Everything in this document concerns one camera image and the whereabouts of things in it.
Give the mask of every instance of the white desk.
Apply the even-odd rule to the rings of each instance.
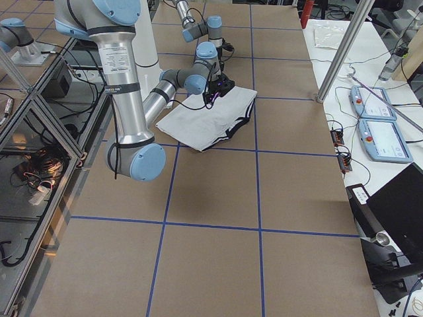
[[[328,48],[316,48],[314,29],[319,26],[337,26],[346,30],[348,23],[348,21],[310,20],[307,24],[307,28],[303,31],[310,59],[313,62],[313,70],[315,73],[316,82],[319,87],[321,86],[330,66],[330,63],[327,61],[332,61],[336,50]],[[404,82],[393,81],[392,79],[389,79],[387,82],[377,81],[377,77],[385,65],[385,62],[389,59],[390,54],[388,53],[385,44],[382,42],[373,25],[370,22],[365,22],[354,44],[351,47],[350,52],[348,53],[345,63],[366,61],[367,59],[371,59],[380,55],[382,56],[377,59],[372,59],[371,61],[367,61],[365,63],[353,64],[353,67],[356,69],[356,77],[368,86],[387,88],[389,98],[393,104],[418,103],[418,100],[410,87],[408,85],[401,86],[404,84]],[[357,120],[340,111],[340,106],[336,101],[335,88],[350,88],[354,85],[358,85],[358,83],[346,77],[346,74],[351,72],[352,69],[349,68],[347,64],[342,67],[323,104],[325,107],[325,112],[332,115],[334,119],[339,121],[344,127],[354,126],[357,123]],[[348,97],[349,93],[350,91],[348,89],[337,89],[337,95],[342,110],[355,116],[355,111],[352,108],[350,99]],[[416,123],[423,125],[422,107],[400,107],[400,109]],[[399,124],[403,136],[407,141],[423,139],[423,135],[415,128],[413,128],[409,123],[406,123],[402,118],[398,118],[397,123]],[[383,187],[389,180],[394,178],[407,166],[407,164],[372,161],[365,152],[365,149],[360,140],[360,136],[358,134],[358,130],[354,130],[354,127],[350,127],[344,131],[344,141],[347,148],[352,151],[352,158],[364,164],[371,172],[371,179],[369,184],[366,186],[366,190],[370,195],[373,195],[379,188]],[[411,151],[415,163],[423,167],[423,142],[408,144],[408,148]],[[353,171],[347,173],[345,176],[345,186],[359,183],[364,184],[367,182],[368,172],[364,167],[353,161],[352,169]],[[413,297],[414,296],[422,300],[423,291],[414,292]],[[394,304],[387,304],[377,291],[375,291],[375,297],[377,299],[379,313],[381,316],[387,316],[388,313],[395,308],[397,309],[397,316],[402,315],[406,298],[401,300],[401,305],[399,308],[397,308]],[[407,312],[408,315],[416,314],[412,311],[411,302],[408,305]]]

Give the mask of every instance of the computer monitor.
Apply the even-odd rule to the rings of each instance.
[[[410,164],[367,204],[409,261],[423,262],[423,170]]]

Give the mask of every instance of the blue and white device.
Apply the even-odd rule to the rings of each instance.
[[[387,91],[381,87],[370,87],[375,94],[391,103]],[[367,89],[361,86],[353,86],[350,95],[351,103],[356,113],[361,118],[392,120],[397,119],[395,111],[390,109],[384,102],[372,95]]]
[[[410,163],[410,150],[395,121],[360,119],[358,129],[365,150],[377,162]]]

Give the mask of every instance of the folded cloth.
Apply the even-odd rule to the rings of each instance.
[[[191,95],[183,104],[157,122],[156,126],[174,139],[204,151],[217,142],[230,139],[250,120],[255,90],[234,87],[223,98],[217,98],[211,109],[204,107],[202,95]]]

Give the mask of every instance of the black office chair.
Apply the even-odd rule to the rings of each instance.
[[[389,12],[395,12],[401,10],[404,5],[404,0],[376,0],[373,6],[371,7],[369,16],[372,19],[372,23],[379,25],[383,28],[391,28],[389,25],[381,22],[377,19],[377,15],[373,14],[373,9],[379,8]]]

